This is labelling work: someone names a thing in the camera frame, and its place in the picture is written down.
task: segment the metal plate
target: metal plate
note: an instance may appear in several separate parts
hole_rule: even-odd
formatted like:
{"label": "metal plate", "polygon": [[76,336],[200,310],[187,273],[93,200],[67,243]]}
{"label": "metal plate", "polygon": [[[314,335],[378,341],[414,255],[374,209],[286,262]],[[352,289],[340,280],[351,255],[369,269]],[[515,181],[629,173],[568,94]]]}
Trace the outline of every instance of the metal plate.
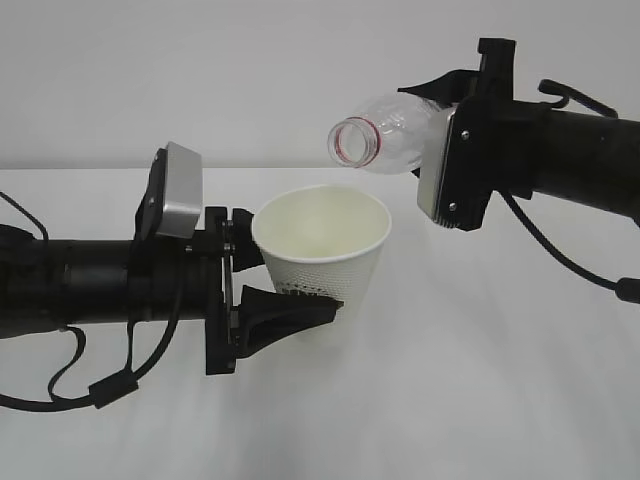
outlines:
{"label": "metal plate", "polygon": [[191,238],[202,211],[202,157],[174,142],[167,144],[162,221],[158,235]]}
{"label": "metal plate", "polygon": [[439,195],[442,178],[446,169],[446,150],[449,143],[449,129],[456,107],[438,112],[429,121],[429,139],[420,166],[418,185],[418,206],[434,222],[438,222]]}

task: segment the black hook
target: black hook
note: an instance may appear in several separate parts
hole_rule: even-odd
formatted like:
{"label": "black hook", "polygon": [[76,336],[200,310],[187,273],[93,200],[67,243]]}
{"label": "black hook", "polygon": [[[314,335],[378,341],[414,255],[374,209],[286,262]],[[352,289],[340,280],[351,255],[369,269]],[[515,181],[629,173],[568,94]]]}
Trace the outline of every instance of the black hook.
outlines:
{"label": "black hook", "polygon": [[569,104],[569,100],[575,100],[583,107],[586,107],[603,117],[618,118],[618,112],[613,108],[606,106],[604,103],[601,103],[582,92],[579,92],[573,87],[549,80],[548,78],[545,78],[540,82],[540,85],[538,85],[538,91],[547,95],[562,97],[557,102],[551,104],[552,108],[564,108]]}

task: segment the cup rim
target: cup rim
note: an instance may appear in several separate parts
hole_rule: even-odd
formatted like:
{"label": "cup rim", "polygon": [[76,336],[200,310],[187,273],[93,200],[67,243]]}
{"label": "cup rim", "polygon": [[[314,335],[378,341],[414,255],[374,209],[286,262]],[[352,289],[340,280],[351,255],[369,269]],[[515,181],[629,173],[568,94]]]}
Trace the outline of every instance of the cup rim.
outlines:
{"label": "cup rim", "polygon": [[[386,214],[387,217],[387,229],[384,232],[384,234],[374,243],[372,243],[371,245],[369,245],[366,248],[361,248],[360,250],[356,250],[354,252],[350,252],[350,253],[345,253],[343,255],[335,255],[332,257],[313,257],[313,258],[305,258],[305,257],[292,257],[289,255],[283,255],[280,253],[275,253],[272,250],[268,249],[268,248],[264,248],[262,245],[260,245],[260,243],[258,242],[258,240],[256,239],[256,235],[255,235],[255,220],[256,218],[258,218],[258,216],[273,202],[275,202],[276,200],[285,197],[287,195],[291,195],[293,193],[298,193],[298,192],[303,192],[305,190],[315,190],[315,189],[321,189],[321,188],[342,188],[345,190],[351,190],[352,192],[358,193],[360,195],[363,195],[365,197],[368,197],[370,200],[373,200],[375,203],[377,203],[379,206],[382,207],[383,211]],[[387,239],[387,237],[389,236],[389,234],[391,233],[391,224],[392,224],[392,217],[391,217],[391,212],[389,211],[389,208],[377,197],[375,197],[374,195],[371,195],[370,193],[364,192],[358,188],[352,187],[350,185],[341,185],[341,184],[329,184],[329,183],[321,183],[321,184],[317,184],[317,185],[309,185],[306,187],[301,187],[301,188],[295,188],[292,190],[288,190],[284,193],[280,193],[278,195],[276,195],[275,197],[271,198],[269,201],[267,201],[266,203],[264,203],[259,209],[258,211],[255,213],[254,217],[253,217],[253,221],[251,222],[251,237],[253,238],[253,241],[256,243],[256,245],[258,245],[258,247],[260,248],[260,250],[262,250],[263,252],[268,253],[269,255],[271,255],[272,257],[278,258],[280,260],[285,260],[287,262],[292,262],[292,263],[299,263],[299,264],[304,264],[304,265],[320,265],[320,264],[327,264],[327,263],[336,263],[336,262],[342,262],[344,260],[349,260],[352,258],[356,258],[356,257],[360,257],[362,255],[365,255],[369,252],[372,252],[374,250],[376,250],[378,247],[380,247],[385,240]]]}

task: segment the white wall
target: white wall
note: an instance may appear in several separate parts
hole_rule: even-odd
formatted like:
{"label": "white wall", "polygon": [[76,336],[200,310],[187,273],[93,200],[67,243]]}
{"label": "white wall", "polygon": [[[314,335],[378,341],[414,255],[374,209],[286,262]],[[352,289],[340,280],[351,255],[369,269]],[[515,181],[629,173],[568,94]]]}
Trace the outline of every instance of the white wall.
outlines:
{"label": "white wall", "polygon": [[516,93],[567,82],[640,119],[635,0],[4,0],[0,166],[325,165],[361,100],[519,41]]}

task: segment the white background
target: white background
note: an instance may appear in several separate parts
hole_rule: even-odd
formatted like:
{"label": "white background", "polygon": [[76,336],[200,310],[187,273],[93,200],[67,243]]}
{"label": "white background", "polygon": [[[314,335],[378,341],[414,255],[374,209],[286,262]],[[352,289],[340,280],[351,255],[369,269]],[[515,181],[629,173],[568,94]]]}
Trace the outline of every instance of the white background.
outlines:
{"label": "white background", "polygon": [[[126,239],[146,174],[8,171],[0,189],[53,238]],[[205,202],[256,211],[318,182],[373,193],[394,222],[342,354],[290,338],[238,362],[233,376],[206,378],[202,323],[186,322],[141,389],[104,410],[0,410],[3,478],[639,477],[637,305],[559,266],[498,198],[479,231],[433,225],[415,206],[411,175],[209,169]],[[610,278],[640,272],[631,221],[544,197],[524,207],[585,266]],[[238,294],[243,284],[271,288],[264,268],[238,275]],[[162,330],[139,328],[137,364]],[[124,326],[86,331],[87,352],[62,394],[84,394],[123,365]],[[49,333],[0,347],[0,392],[46,399],[74,340]]]}
{"label": "white background", "polygon": [[[640,119],[636,1],[4,1],[0,165],[148,166],[175,140],[209,165],[326,165],[330,126],[361,100],[476,68],[479,36],[519,41],[516,95],[550,77]],[[132,235],[144,170],[3,171],[54,238]],[[3,478],[635,479],[640,317],[557,266],[499,201],[485,227],[438,229],[410,176],[207,171],[208,204],[353,183],[394,230],[345,355],[290,339],[203,376],[182,325],[136,394],[104,411],[0,411]],[[548,198],[526,208],[610,278],[639,275],[629,221]],[[26,224],[8,208],[3,223]],[[238,285],[268,288],[264,269]],[[140,329],[137,359],[161,325]],[[87,329],[69,395],[120,368],[121,326]],[[0,391],[45,398],[66,335],[5,340]]]}
{"label": "white background", "polygon": [[326,164],[370,96],[519,42],[543,77],[640,119],[635,0],[4,0],[0,166],[147,166],[174,140],[210,165]]}

